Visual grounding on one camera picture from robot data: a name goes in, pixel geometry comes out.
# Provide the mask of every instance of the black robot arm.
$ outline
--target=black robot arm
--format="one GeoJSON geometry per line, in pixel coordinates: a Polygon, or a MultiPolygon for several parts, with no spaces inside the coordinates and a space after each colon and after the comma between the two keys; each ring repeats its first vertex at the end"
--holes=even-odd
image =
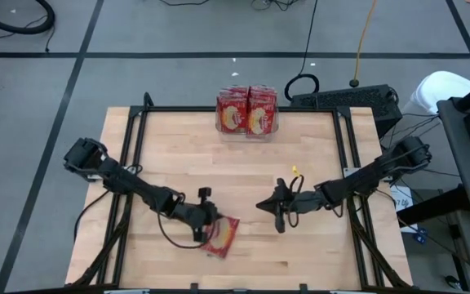
{"type": "Polygon", "coordinates": [[[335,209],[342,205],[346,198],[357,194],[369,196],[383,178],[392,176],[393,179],[398,179],[403,174],[425,168],[431,160],[428,149],[429,145],[422,143],[420,138],[407,137],[352,175],[315,185],[314,191],[300,192],[301,187],[293,191],[291,186],[288,188],[284,180],[279,178],[273,195],[256,206],[272,213],[276,217],[277,231],[284,233],[284,214],[289,217],[290,213],[303,214],[322,207],[327,210],[335,209]]]}
{"type": "Polygon", "coordinates": [[[64,167],[87,181],[93,181],[95,175],[100,176],[104,187],[114,193],[138,194],[154,212],[189,225],[195,242],[204,243],[206,234],[202,227],[211,225],[219,218],[215,204],[207,201],[211,195],[210,188],[199,189],[199,204],[185,203],[184,194],[141,180],[135,171],[110,158],[103,144],[92,139],[79,139],[64,156],[64,167]]]}

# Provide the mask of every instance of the black metal frame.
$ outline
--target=black metal frame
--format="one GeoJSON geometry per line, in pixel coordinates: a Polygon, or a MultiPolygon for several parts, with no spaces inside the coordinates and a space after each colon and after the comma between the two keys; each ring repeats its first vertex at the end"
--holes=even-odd
{"type": "MultiPolygon", "coordinates": [[[[215,106],[154,106],[149,96],[145,94],[144,96],[144,105],[143,106],[131,106],[130,112],[128,115],[128,123],[126,124],[126,133],[124,138],[124,145],[122,147],[122,156],[121,160],[124,158],[122,164],[126,165],[126,155],[130,148],[131,135],[133,132],[133,124],[135,118],[140,115],[140,126],[137,134],[137,141],[135,143],[135,152],[133,158],[133,164],[137,164],[140,161],[140,151],[142,150],[142,144],[144,139],[144,130],[146,125],[146,120],[149,112],[215,112],[215,106]]],[[[344,118],[346,124],[346,130],[348,133],[349,147],[352,155],[352,164],[354,167],[361,167],[360,156],[358,153],[357,141],[355,138],[355,133],[353,129],[353,121],[351,118],[351,111],[349,107],[335,107],[335,108],[320,108],[320,109],[308,109],[308,108],[292,108],[292,107],[279,107],[279,112],[281,113],[291,113],[291,112],[306,112],[306,113],[330,113],[333,117],[333,124],[335,126],[335,139],[337,143],[337,149],[339,152],[340,167],[342,169],[342,175],[344,175],[344,168],[348,167],[348,160],[344,148],[344,138],[342,134],[340,117],[344,118]]],[[[106,235],[109,236],[113,232],[113,227],[115,220],[118,215],[118,200],[120,195],[117,196],[117,203],[112,203],[110,208],[109,223],[107,225],[106,235]]],[[[126,201],[131,202],[132,195],[126,196],[126,201]]],[[[365,197],[360,197],[360,202],[362,206],[362,219],[364,221],[364,226],[366,227],[366,232],[368,237],[372,240],[373,244],[375,243],[375,232],[373,229],[373,222],[370,214],[370,207],[365,197]]],[[[123,213],[127,213],[128,216],[131,214],[131,205],[125,206],[129,209],[123,213]]],[[[128,231],[126,229],[124,235],[120,238],[119,246],[117,249],[117,259],[113,271],[113,281],[112,285],[119,285],[121,280],[122,272],[122,263],[124,261],[124,255],[126,250],[126,238],[128,231]]],[[[355,248],[355,255],[357,258],[357,272],[360,279],[361,290],[365,292],[378,292],[378,293],[447,293],[447,292],[433,292],[433,291],[422,291],[418,289],[407,289],[407,288],[393,288],[384,286],[384,276],[379,267],[379,263],[374,258],[371,258],[373,271],[375,275],[375,284],[376,286],[371,286],[367,280],[366,272],[366,262],[364,260],[364,254],[362,249],[362,241],[357,234],[353,233],[353,243],[355,248]]],[[[107,262],[103,265],[101,269],[102,280],[98,280],[97,283],[104,282],[105,270],[107,262]]],[[[150,289],[150,292],[153,293],[226,293],[230,290],[199,290],[198,284],[190,284],[190,289],[150,289]]],[[[234,289],[233,292],[250,292],[250,293],[330,293],[330,291],[314,291],[308,290],[308,285],[300,284],[299,290],[284,290],[284,291],[275,291],[275,290],[250,290],[250,289],[234,289]]]]}
{"type": "MultiPolygon", "coordinates": [[[[120,157],[120,163],[126,166],[127,155],[131,145],[131,136],[133,132],[133,126],[137,117],[140,117],[140,125],[137,130],[137,139],[135,143],[134,157],[132,159],[132,164],[139,164],[140,154],[142,150],[142,144],[144,141],[144,131],[146,127],[147,117],[150,112],[215,112],[215,106],[154,106],[151,98],[148,93],[144,95],[144,105],[142,106],[131,106],[128,114],[128,121],[126,123],[126,132],[122,146],[122,152],[120,157]]],[[[348,167],[347,156],[344,148],[344,138],[342,136],[342,129],[340,124],[340,117],[344,117],[346,123],[346,129],[348,133],[349,145],[351,149],[352,162],[354,167],[360,167],[360,156],[358,153],[357,142],[355,138],[355,133],[353,129],[353,121],[351,119],[351,112],[349,107],[335,107],[335,108],[321,108],[321,109],[309,109],[309,108],[292,108],[292,107],[279,107],[279,112],[291,113],[291,112],[305,112],[305,113],[330,113],[333,116],[333,124],[335,126],[335,139],[337,143],[337,149],[339,152],[340,167],[342,169],[342,175],[344,175],[344,168],[348,167]]],[[[20,292],[20,293],[102,293],[104,290],[118,290],[120,289],[122,265],[124,262],[125,250],[126,250],[126,239],[128,235],[128,226],[131,216],[131,207],[133,194],[125,195],[125,206],[123,208],[123,215],[127,218],[126,229],[120,237],[117,246],[117,258],[115,260],[115,266],[113,269],[113,279],[111,283],[105,283],[106,269],[108,267],[108,259],[105,260],[101,266],[99,273],[97,274],[96,284],[90,286],[70,286],[64,288],[56,289],[44,289],[31,292],[20,292]]],[[[117,217],[118,217],[118,208],[121,201],[122,195],[115,194],[113,196],[112,204],[110,206],[110,213],[108,224],[105,232],[104,241],[110,240],[110,237],[115,229],[117,217]]],[[[370,238],[372,243],[375,245],[375,232],[373,230],[373,224],[370,214],[370,208],[365,197],[360,197],[361,206],[362,206],[362,219],[366,228],[367,236],[370,238]]],[[[354,209],[354,201],[348,206],[348,213],[351,216],[352,213],[356,213],[354,209]]],[[[364,261],[364,254],[362,250],[362,241],[359,238],[358,234],[354,231],[352,233],[353,244],[355,249],[355,255],[357,258],[357,272],[360,279],[361,291],[358,292],[374,292],[374,293],[400,293],[400,294],[449,294],[449,292],[434,292],[434,291],[424,291],[416,288],[394,288],[394,287],[385,287],[384,278],[382,271],[379,267],[379,262],[371,258],[373,271],[375,274],[375,283],[376,286],[371,286],[367,280],[366,272],[366,263],[364,261]]],[[[168,294],[177,294],[177,293],[186,293],[186,294],[198,294],[198,293],[283,293],[283,294],[293,294],[293,293],[321,293],[329,294],[334,291],[326,290],[308,290],[307,284],[300,284],[299,290],[250,290],[250,289],[219,289],[219,290],[199,290],[199,285],[197,283],[191,283],[190,289],[149,289],[150,293],[168,293],[168,294]]]]}

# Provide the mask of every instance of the cable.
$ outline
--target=cable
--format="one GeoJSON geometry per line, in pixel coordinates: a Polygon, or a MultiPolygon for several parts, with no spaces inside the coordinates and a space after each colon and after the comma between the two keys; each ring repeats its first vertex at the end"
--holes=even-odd
{"type": "Polygon", "coordinates": [[[55,33],[55,23],[52,25],[52,33],[50,34],[50,37],[47,40],[47,44],[45,45],[46,53],[50,52],[50,48],[48,47],[48,45],[50,45],[50,40],[52,40],[52,37],[54,37],[54,33],[55,33]]]}
{"type": "Polygon", "coordinates": [[[395,130],[396,130],[396,129],[397,129],[397,125],[395,124],[395,125],[392,127],[391,139],[389,139],[389,146],[388,146],[388,149],[391,148],[392,138],[395,136],[395,130]]]}
{"type": "MultiPolygon", "coordinates": [[[[400,221],[400,222],[401,222],[403,225],[405,225],[406,227],[411,228],[411,229],[412,229],[413,231],[415,231],[416,233],[420,234],[420,232],[419,232],[417,229],[415,229],[415,228],[409,226],[407,223],[405,223],[403,220],[401,220],[400,217],[398,217],[398,221],[400,221]]],[[[468,261],[467,259],[465,259],[465,258],[461,257],[460,255],[458,255],[458,254],[456,253],[456,251],[454,251],[454,250],[452,250],[452,249],[449,249],[449,248],[448,248],[447,246],[445,246],[445,245],[442,245],[442,244],[441,244],[440,242],[438,242],[435,238],[429,236],[428,234],[426,235],[426,238],[429,238],[429,240],[433,241],[436,245],[438,245],[438,246],[441,247],[442,249],[448,251],[450,254],[452,254],[452,255],[458,257],[458,259],[460,259],[461,261],[465,262],[466,264],[468,264],[468,265],[470,266],[470,261],[468,261]]]]}
{"type": "MultiPolygon", "coordinates": [[[[420,125],[420,126],[417,126],[413,131],[410,131],[409,134],[403,136],[403,137],[401,138],[401,140],[404,140],[404,139],[407,138],[408,136],[411,136],[415,131],[418,131],[418,129],[420,129],[421,127],[425,127],[428,123],[431,123],[431,122],[432,122],[432,119],[431,119],[430,121],[428,121],[428,122],[426,122],[426,123],[420,125]]],[[[428,131],[431,131],[433,128],[438,127],[438,125],[440,125],[440,123],[437,123],[437,124],[435,124],[434,126],[430,127],[429,129],[427,129],[427,131],[424,131],[424,132],[421,133],[419,136],[425,135],[428,131]]]]}
{"type": "Polygon", "coordinates": [[[349,81],[350,87],[358,87],[358,70],[360,69],[360,52],[362,49],[362,42],[364,41],[364,36],[366,36],[367,27],[369,27],[369,23],[371,21],[371,16],[373,15],[373,11],[376,7],[376,0],[373,0],[373,4],[371,5],[371,9],[367,14],[366,25],[364,25],[364,29],[362,30],[362,36],[360,36],[360,42],[358,43],[358,50],[357,50],[357,61],[355,63],[355,75],[353,76],[352,80],[349,81]]]}
{"type": "Polygon", "coordinates": [[[444,176],[457,176],[457,177],[460,177],[460,175],[455,175],[455,174],[451,174],[449,172],[443,172],[443,171],[434,171],[434,170],[430,170],[430,169],[427,169],[427,168],[424,168],[423,169],[424,172],[432,172],[432,173],[436,173],[438,175],[444,175],[444,176]]]}
{"type": "MultiPolygon", "coordinates": [[[[135,168],[135,174],[138,175],[140,172],[143,171],[143,166],[140,165],[140,164],[136,164],[136,165],[130,165],[129,167],[127,167],[126,169],[129,170],[131,168],[135,168]]],[[[104,191],[104,193],[102,193],[98,198],[96,198],[94,201],[92,201],[90,204],[88,204],[87,207],[85,207],[81,213],[79,213],[79,216],[78,218],[75,220],[75,225],[73,226],[73,241],[75,242],[75,239],[77,238],[78,236],[78,229],[79,229],[79,222],[81,221],[81,218],[82,216],[85,214],[85,212],[90,208],[92,207],[94,204],[98,203],[101,199],[104,198],[104,196],[106,196],[106,194],[110,192],[110,190],[106,190],[104,191]]]]}
{"type": "MultiPolygon", "coordinates": [[[[33,25],[33,24],[35,24],[35,23],[37,23],[37,22],[43,20],[45,17],[47,17],[47,16],[41,16],[40,18],[29,22],[26,26],[23,27],[23,29],[26,29],[26,28],[28,28],[30,25],[33,25]]],[[[46,53],[50,52],[50,48],[48,47],[48,45],[50,44],[50,40],[52,39],[52,37],[54,37],[54,33],[55,33],[55,22],[54,22],[54,24],[52,24],[52,27],[51,27],[51,28],[52,28],[52,33],[51,33],[50,37],[48,38],[47,44],[46,44],[46,46],[45,46],[45,52],[46,52],[46,53]]],[[[15,35],[15,34],[16,34],[16,33],[8,33],[8,34],[6,34],[6,35],[0,36],[0,39],[1,39],[1,38],[12,37],[12,36],[15,35]]]]}
{"type": "Polygon", "coordinates": [[[289,101],[293,100],[290,96],[291,85],[294,82],[300,80],[301,78],[311,78],[313,80],[313,82],[315,83],[315,89],[313,90],[313,93],[317,93],[318,90],[320,89],[320,82],[318,81],[318,78],[314,74],[302,73],[304,71],[304,66],[306,65],[306,58],[308,57],[309,42],[311,40],[311,32],[313,31],[313,21],[315,20],[315,13],[317,12],[317,4],[318,4],[318,0],[315,0],[315,6],[313,7],[313,14],[311,15],[311,24],[309,25],[308,41],[306,43],[306,49],[304,50],[304,59],[302,60],[302,68],[300,69],[299,74],[297,74],[296,77],[292,78],[286,84],[286,87],[284,88],[284,96],[289,101]]]}
{"type": "Polygon", "coordinates": [[[188,3],[176,3],[176,4],[168,3],[165,0],[159,0],[159,1],[163,2],[167,6],[185,6],[185,5],[197,5],[198,6],[198,5],[202,5],[206,2],[209,2],[210,0],[203,0],[202,2],[188,2],[188,3]]]}
{"type": "MultiPolygon", "coordinates": [[[[304,176],[302,176],[302,175],[296,176],[296,177],[291,181],[291,183],[290,183],[290,193],[293,194],[293,185],[295,184],[295,182],[296,182],[299,178],[300,178],[300,183],[299,183],[299,188],[297,188],[296,193],[297,193],[297,194],[300,193],[300,190],[302,189],[302,186],[304,185],[304,176]]],[[[296,217],[296,220],[297,220],[297,221],[296,221],[295,223],[293,223],[293,222],[291,221],[291,215],[290,215],[291,208],[292,208],[293,205],[294,205],[295,203],[297,203],[297,202],[300,202],[300,201],[299,201],[299,200],[297,200],[297,201],[295,201],[295,200],[291,201],[290,206],[288,207],[288,209],[287,209],[287,211],[286,211],[287,222],[290,224],[291,228],[296,228],[297,225],[299,225],[299,221],[300,221],[300,219],[299,219],[299,213],[298,213],[298,212],[295,212],[295,214],[296,214],[296,216],[297,216],[297,217],[296,217]]]]}
{"type": "Polygon", "coordinates": [[[251,1],[251,8],[253,8],[256,11],[265,11],[265,10],[268,10],[273,3],[275,3],[280,10],[287,11],[290,8],[291,5],[295,4],[298,1],[299,0],[290,0],[289,2],[282,2],[282,1],[278,1],[278,0],[252,0],[251,1]],[[257,1],[262,2],[264,4],[264,6],[263,7],[256,7],[255,2],[257,2],[257,1]]]}
{"type": "Polygon", "coordinates": [[[432,116],[432,117],[430,117],[430,118],[428,118],[428,119],[424,119],[423,121],[418,122],[418,123],[416,123],[416,124],[414,124],[414,125],[412,125],[412,126],[410,126],[410,127],[406,127],[406,128],[403,129],[403,130],[400,130],[400,131],[397,131],[397,132],[393,132],[391,135],[385,135],[385,136],[395,136],[395,135],[397,135],[397,134],[400,134],[401,132],[410,130],[410,129],[412,129],[412,128],[424,126],[424,125],[426,125],[426,124],[432,122],[432,121],[433,121],[434,119],[436,119],[436,118],[438,118],[438,115],[434,115],[434,116],[432,116]]]}
{"type": "Polygon", "coordinates": [[[75,239],[78,237],[78,229],[79,229],[79,221],[81,221],[82,216],[85,214],[85,212],[88,210],[88,208],[92,207],[94,204],[98,203],[106,194],[108,194],[110,190],[104,191],[96,200],[92,201],[90,204],[88,204],[87,207],[85,207],[81,213],[79,213],[78,218],[75,220],[75,225],[73,226],[73,241],[75,242],[75,239]]]}
{"type": "Polygon", "coordinates": [[[47,11],[47,19],[42,24],[32,27],[32,28],[20,28],[20,27],[15,27],[15,26],[8,25],[8,24],[3,24],[0,21],[0,29],[7,31],[9,33],[19,33],[19,34],[36,34],[36,33],[46,32],[54,24],[55,13],[54,13],[54,10],[52,9],[52,6],[50,6],[50,4],[48,4],[47,1],[36,0],[36,2],[39,3],[39,5],[41,5],[45,9],[45,11],[47,11]]]}
{"type": "Polygon", "coordinates": [[[154,199],[154,200],[155,200],[155,206],[157,207],[157,222],[159,224],[159,229],[161,230],[161,233],[164,236],[164,238],[166,238],[166,240],[168,240],[168,242],[170,242],[173,246],[175,246],[177,248],[181,248],[181,249],[197,249],[197,248],[200,248],[200,247],[206,245],[208,242],[210,242],[211,238],[213,237],[213,234],[215,233],[215,229],[218,227],[216,225],[217,224],[217,221],[216,221],[217,215],[216,215],[216,213],[214,215],[212,215],[212,217],[211,217],[211,219],[214,220],[214,221],[211,224],[211,232],[208,235],[208,237],[207,237],[207,239],[204,243],[200,243],[199,245],[192,245],[192,246],[180,245],[180,244],[176,243],[175,241],[173,241],[170,238],[170,236],[168,236],[168,234],[166,234],[166,231],[162,227],[160,207],[157,204],[157,200],[156,199],[154,199]]]}
{"type": "MultiPolygon", "coordinates": [[[[418,136],[423,136],[425,134],[427,134],[428,132],[430,132],[433,128],[435,127],[438,127],[440,126],[440,123],[437,123],[435,124],[434,126],[430,127],[429,129],[427,129],[426,131],[420,133],[418,136]]],[[[404,136],[402,139],[405,139],[406,137],[410,136],[412,133],[414,133],[418,128],[416,128],[414,131],[410,132],[409,134],[407,134],[406,136],[404,136]]]]}
{"type": "Polygon", "coordinates": [[[403,114],[402,116],[415,116],[415,117],[421,117],[421,118],[434,118],[437,116],[437,114],[403,114]]]}
{"type": "MultiPolygon", "coordinates": [[[[33,25],[41,20],[43,20],[44,18],[46,18],[47,16],[41,16],[40,18],[36,19],[36,20],[33,20],[31,22],[29,22],[26,26],[23,27],[23,29],[27,29],[30,25],[33,25]]],[[[13,35],[15,35],[16,33],[8,33],[6,35],[2,35],[0,36],[0,38],[8,38],[8,37],[11,37],[13,35]]]]}

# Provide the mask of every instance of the wooden tabletop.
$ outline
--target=wooden tabletop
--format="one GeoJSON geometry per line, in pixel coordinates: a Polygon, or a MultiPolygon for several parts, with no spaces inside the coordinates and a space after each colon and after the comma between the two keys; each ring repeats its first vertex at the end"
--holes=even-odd
{"type": "MultiPolygon", "coordinates": [[[[127,114],[128,108],[108,110],[100,141],[112,158],[120,157],[127,114]]],[[[345,210],[342,218],[324,209],[301,215],[297,228],[287,225],[286,232],[278,234],[274,217],[255,208],[257,202],[271,196],[278,177],[291,181],[294,165],[305,176],[304,189],[342,177],[331,114],[282,113],[279,119],[270,143],[223,143],[215,129],[214,113],[149,113],[140,157],[144,170],[139,177],[184,192],[186,201],[192,203],[198,203],[197,189],[209,186],[219,212],[240,219],[240,225],[228,256],[220,260],[201,250],[173,247],[162,236],[156,214],[134,197],[121,287],[188,289],[190,283],[198,283],[203,289],[295,290],[306,283],[310,290],[360,289],[345,210]]],[[[352,121],[361,164],[366,165],[381,155],[370,109],[352,109],[352,121]]],[[[347,141],[343,120],[342,128],[347,141]]],[[[390,193],[384,184],[380,189],[390,193]]],[[[103,191],[101,183],[91,184],[85,205],[103,191]]],[[[103,199],[82,218],[67,283],[77,279],[101,249],[111,199],[103,199]]],[[[379,250],[412,283],[392,201],[378,194],[369,202],[379,250]]],[[[193,244],[187,225],[177,220],[162,222],[176,242],[193,244]]],[[[364,253],[369,265],[369,252],[364,249],[364,253]]],[[[114,260],[115,251],[107,281],[114,260]]],[[[369,283],[375,284],[370,266],[368,276],[369,283]]]]}

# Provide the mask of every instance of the yellow cable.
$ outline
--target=yellow cable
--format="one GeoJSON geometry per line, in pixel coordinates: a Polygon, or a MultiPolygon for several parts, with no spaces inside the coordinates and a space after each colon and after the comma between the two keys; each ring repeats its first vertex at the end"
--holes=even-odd
{"type": "Polygon", "coordinates": [[[360,69],[360,51],[362,50],[362,41],[364,40],[364,36],[366,35],[367,27],[369,26],[369,22],[371,20],[371,16],[373,15],[373,11],[375,10],[376,0],[373,0],[373,5],[371,5],[371,9],[369,10],[369,14],[367,15],[366,25],[364,26],[364,30],[362,31],[362,36],[360,37],[360,42],[358,43],[358,51],[357,51],[357,63],[355,65],[355,76],[353,79],[357,79],[358,77],[358,70],[360,69]]]}

